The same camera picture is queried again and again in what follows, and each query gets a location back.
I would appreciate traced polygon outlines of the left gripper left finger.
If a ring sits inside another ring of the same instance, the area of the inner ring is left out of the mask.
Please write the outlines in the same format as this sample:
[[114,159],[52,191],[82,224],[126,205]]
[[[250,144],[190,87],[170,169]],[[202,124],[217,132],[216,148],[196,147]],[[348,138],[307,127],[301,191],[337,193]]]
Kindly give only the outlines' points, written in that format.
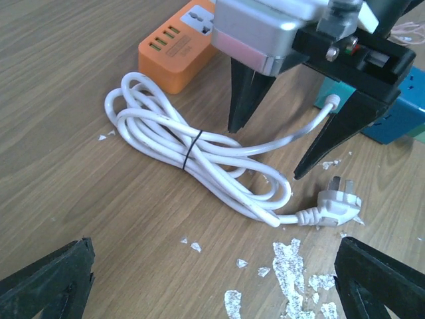
[[94,283],[90,238],[72,241],[1,280],[2,318],[81,318]]

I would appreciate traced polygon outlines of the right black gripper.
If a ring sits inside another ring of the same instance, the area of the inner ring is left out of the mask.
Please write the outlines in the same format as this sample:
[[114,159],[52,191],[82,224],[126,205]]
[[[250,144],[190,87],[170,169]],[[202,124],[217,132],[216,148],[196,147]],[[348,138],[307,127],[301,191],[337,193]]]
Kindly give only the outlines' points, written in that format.
[[356,89],[302,157],[294,170],[296,180],[390,109],[416,57],[414,51],[361,29],[353,37],[357,42],[349,50],[349,37],[334,42],[318,33],[315,25],[296,33],[292,48],[308,57],[305,65]]

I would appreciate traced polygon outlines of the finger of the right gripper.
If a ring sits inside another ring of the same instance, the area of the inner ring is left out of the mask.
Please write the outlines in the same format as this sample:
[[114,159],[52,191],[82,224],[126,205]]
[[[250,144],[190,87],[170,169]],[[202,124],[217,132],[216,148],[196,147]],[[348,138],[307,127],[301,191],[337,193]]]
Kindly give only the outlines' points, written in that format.
[[230,133],[237,133],[246,125],[275,80],[276,77],[260,74],[231,58]]

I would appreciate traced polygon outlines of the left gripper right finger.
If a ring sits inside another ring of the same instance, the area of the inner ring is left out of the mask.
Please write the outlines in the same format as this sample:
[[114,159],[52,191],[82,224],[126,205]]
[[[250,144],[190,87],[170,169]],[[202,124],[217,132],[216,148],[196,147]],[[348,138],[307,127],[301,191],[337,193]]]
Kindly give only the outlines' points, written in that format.
[[424,317],[424,274],[353,238],[335,259],[335,286],[347,318]]

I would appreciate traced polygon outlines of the orange power strip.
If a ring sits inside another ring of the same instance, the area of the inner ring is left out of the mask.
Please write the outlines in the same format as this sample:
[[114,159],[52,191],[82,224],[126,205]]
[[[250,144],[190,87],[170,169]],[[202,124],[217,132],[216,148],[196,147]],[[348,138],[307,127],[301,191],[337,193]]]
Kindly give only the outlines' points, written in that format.
[[166,93],[180,93],[218,52],[214,12],[214,1],[189,1],[139,43],[139,72]]

